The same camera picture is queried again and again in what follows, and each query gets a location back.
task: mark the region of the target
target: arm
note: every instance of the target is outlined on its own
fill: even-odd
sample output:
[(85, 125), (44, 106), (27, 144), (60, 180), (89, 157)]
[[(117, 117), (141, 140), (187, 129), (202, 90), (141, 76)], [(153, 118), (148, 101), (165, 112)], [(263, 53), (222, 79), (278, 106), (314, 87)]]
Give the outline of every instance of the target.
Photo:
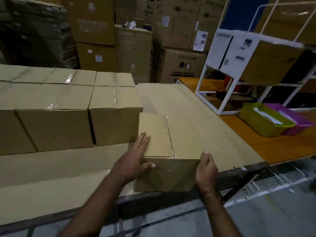
[(195, 179), (209, 216), (214, 237), (241, 237), (226, 209), (217, 197), (216, 181), (218, 168), (208, 152), (201, 155)]
[(99, 236), (122, 188), (144, 170), (156, 167), (151, 162), (140, 164), (149, 142), (149, 136), (144, 139), (145, 134), (143, 132), (133, 147), (116, 161), (110, 173), (58, 237)]

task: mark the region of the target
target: yellow plastic bin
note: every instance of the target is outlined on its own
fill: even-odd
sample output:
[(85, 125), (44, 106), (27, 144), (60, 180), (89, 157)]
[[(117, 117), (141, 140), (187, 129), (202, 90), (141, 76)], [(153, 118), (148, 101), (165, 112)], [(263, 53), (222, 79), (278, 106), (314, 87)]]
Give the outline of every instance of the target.
[[(271, 120), (256, 112), (254, 110), (255, 107), (257, 107), (259, 111), (269, 114), (283, 124), (273, 123)], [(279, 136), (288, 128), (296, 125), (293, 121), (262, 103), (244, 103), (239, 113), (239, 117), (263, 137)]]

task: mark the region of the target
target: hand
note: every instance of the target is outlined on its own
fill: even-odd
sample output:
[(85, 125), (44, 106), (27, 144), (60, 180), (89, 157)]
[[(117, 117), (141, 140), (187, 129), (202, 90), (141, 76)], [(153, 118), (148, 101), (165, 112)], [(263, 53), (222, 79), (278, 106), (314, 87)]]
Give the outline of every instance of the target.
[(141, 159), (150, 140), (150, 136), (144, 139), (145, 135), (145, 131), (140, 134), (133, 147), (116, 161), (110, 172), (110, 174), (115, 175), (115, 178), (120, 180), (122, 187), (136, 179), (137, 176), (146, 169), (156, 167), (152, 162), (143, 163), (141, 165)]
[(201, 193), (216, 191), (218, 168), (210, 153), (205, 151), (201, 154), (200, 163), (195, 173), (197, 187)]

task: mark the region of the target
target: concrete floor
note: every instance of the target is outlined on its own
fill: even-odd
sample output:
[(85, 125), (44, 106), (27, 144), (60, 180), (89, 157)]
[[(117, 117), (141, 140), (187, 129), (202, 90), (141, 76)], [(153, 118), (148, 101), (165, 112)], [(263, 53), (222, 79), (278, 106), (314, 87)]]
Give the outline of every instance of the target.
[[(244, 237), (311, 237), (316, 236), (316, 197), (309, 191), (308, 183), (283, 189), (233, 206), (227, 211)], [(123, 221), (123, 229), (114, 223), (105, 226), (100, 236), (155, 237), (212, 236), (211, 227), (200, 200), (163, 208), (146, 215)], [(199, 208), (189, 214), (181, 214)], [(54, 237), (69, 220), (37, 227), (33, 237)], [(26, 237), (27, 230), (5, 235)]]

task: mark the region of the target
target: purple plastic bin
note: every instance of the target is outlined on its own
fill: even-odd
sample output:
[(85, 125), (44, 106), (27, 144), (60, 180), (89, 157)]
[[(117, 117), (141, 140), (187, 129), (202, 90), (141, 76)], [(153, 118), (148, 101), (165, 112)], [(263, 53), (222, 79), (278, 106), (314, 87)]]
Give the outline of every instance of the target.
[(303, 116), (297, 114), (294, 111), (289, 110), (283, 105), (280, 105), (278, 103), (264, 103), (264, 104), (275, 111), (279, 111), (279, 110), (283, 111), (285, 114), (289, 115), (296, 122), (297, 124), (296, 126), (287, 129), (286, 131), (282, 133), (282, 135), (297, 135), (301, 133), (303, 130), (305, 130), (307, 127), (314, 126), (314, 124), (310, 122), (308, 119), (304, 118)]

